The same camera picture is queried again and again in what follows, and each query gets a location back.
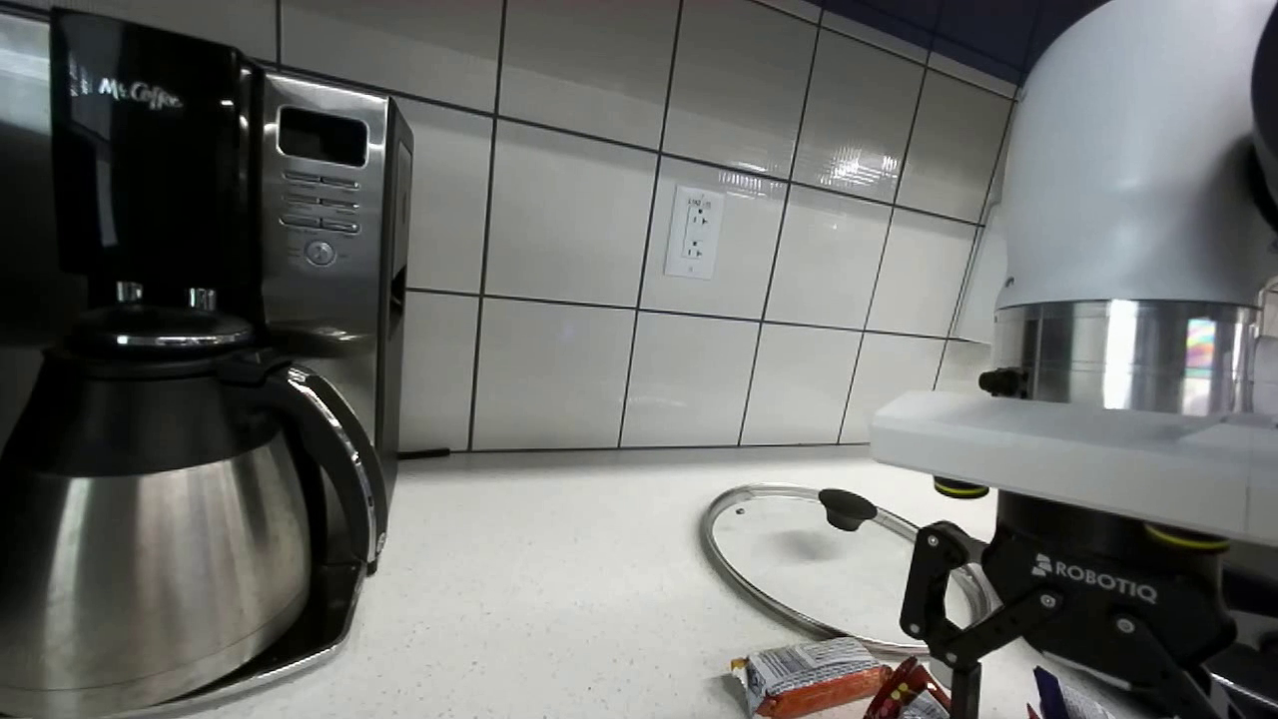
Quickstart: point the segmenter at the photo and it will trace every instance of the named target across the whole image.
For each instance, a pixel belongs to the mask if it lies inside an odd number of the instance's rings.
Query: electrical outlet
[[[716,275],[724,194],[680,189],[671,214],[668,275]]]

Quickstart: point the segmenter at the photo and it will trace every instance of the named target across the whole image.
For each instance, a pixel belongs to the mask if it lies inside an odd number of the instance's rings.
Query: control panel
[[[389,255],[390,98],[265,77],[265,323],[374,427]]]

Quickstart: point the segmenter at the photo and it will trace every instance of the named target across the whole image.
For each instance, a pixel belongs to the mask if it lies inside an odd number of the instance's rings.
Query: digital display
[[[282,155],[306,155],[329,163],[362,163],[369,150],[369,129],[346,115],[319,115],[302,107],[281,111],[281,149]]]

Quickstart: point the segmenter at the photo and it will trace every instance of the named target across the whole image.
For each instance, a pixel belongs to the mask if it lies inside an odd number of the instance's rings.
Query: coffee maker
[[[323,663],[394,480],[403,115],[85,13],[0,53],[0,716]]]

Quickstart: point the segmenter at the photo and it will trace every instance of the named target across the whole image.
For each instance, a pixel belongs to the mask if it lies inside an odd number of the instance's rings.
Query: carafe handle
[[[369,432],[317,370],[289,363],[270,379],[289,387],[299,442],[329,471],[350,525],[350,555],[373,576],[389,535],[389,483]]]

